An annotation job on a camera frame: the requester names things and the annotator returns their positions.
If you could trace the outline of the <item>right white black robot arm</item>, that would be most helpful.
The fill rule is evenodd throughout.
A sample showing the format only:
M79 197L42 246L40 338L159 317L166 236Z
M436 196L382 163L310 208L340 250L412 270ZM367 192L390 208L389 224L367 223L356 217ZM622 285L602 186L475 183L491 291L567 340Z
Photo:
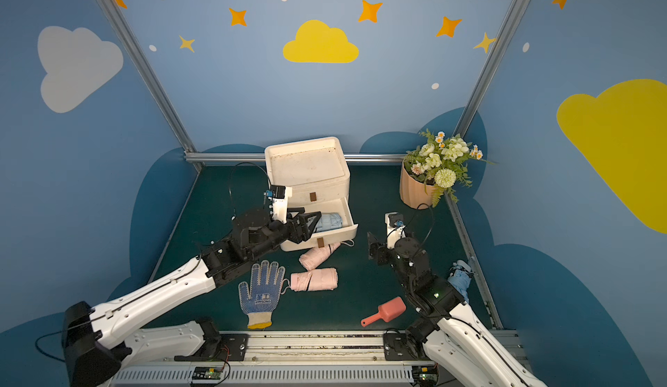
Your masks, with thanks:
M543 386L486 329L447 279L435 274L418 239L387 234L381 242L368 234L368 255L390 265L420 317L408 327L409 345L422 351L465 386Z

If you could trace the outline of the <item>light blue umbrella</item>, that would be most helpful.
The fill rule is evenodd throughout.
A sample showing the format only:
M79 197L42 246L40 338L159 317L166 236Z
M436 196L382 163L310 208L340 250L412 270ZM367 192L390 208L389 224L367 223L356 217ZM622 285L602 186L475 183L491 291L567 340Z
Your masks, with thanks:
M447 278L447 281L463 297L466 304L469 303L468 289L473 278L472 267L463 260L457 260L453 263Z
M343 218L340 213L323 213L317 220L314 232L328 232L343 227Z

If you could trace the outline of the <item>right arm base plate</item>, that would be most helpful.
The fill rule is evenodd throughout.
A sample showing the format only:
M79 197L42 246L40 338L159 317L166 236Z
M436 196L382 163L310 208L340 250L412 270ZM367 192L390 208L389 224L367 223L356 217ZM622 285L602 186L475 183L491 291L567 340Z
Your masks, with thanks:
M382 335L382 341L387 361L430 361L422 343L410 334L387 331Z

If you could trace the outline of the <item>white three-drawer cabinet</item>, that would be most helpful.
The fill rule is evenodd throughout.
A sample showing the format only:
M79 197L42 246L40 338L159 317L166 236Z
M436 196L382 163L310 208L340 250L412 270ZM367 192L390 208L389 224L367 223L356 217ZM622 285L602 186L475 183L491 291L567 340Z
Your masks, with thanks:
M288 208L302 208L306 213L340 215L337 229L315 232L300 243L286 241L285 252L324 247L355 238L358 225L349 208L350 172L340 141L336 137L304 140L265 149L267 174L272 184L292 190Z

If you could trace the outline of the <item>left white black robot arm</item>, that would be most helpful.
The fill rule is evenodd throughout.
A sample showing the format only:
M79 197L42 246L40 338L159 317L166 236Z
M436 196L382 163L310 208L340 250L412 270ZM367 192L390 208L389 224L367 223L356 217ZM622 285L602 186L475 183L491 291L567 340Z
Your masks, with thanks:
M264 208L234 218L232 230L203 247L201 253L172 273L121 298L90 306L79 302L64 315L62 349L69 383L98 386L132 364L172 357L176 361L209 361L222 355L222 337L211 319L162 328L143 335L147 323L191 298L210 293L249 272L281 284L283 268L263 257L286 241L310 239L321 213L289 208L282 220Z

